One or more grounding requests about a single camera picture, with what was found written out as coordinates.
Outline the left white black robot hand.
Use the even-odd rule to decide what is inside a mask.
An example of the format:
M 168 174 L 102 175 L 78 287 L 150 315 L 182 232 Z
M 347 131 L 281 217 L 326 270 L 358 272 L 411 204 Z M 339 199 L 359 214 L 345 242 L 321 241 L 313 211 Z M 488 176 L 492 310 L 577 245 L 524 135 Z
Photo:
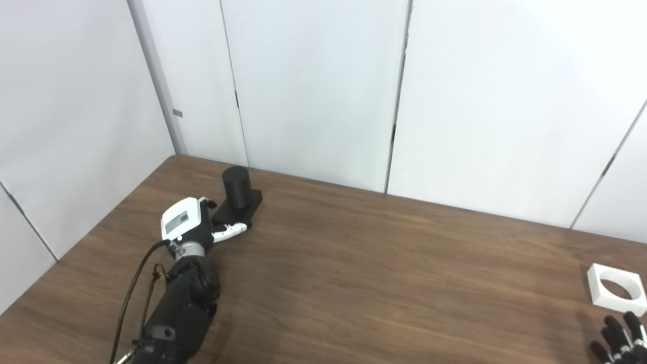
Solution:
M 217 210 L 215 201 L 206 197 L 189 197 L 166 210 L 160 219 L 162 240 L 178 246 L 197 243 L 210 251 L 215 244 L 246 232 L 251 224 L 243 221 L 213 222 L 211 212 Z

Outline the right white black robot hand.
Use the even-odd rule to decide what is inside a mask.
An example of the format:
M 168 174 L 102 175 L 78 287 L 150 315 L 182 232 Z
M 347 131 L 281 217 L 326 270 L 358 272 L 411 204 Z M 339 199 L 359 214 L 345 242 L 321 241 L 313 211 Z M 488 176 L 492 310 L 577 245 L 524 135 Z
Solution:
M 645 325 L 632 311 L 623 314 L 624 324 L 612 315 L 605 316 L 600 331 L 605 345 L 592 341 L 589 348 L 600 363 L 646 363 Z

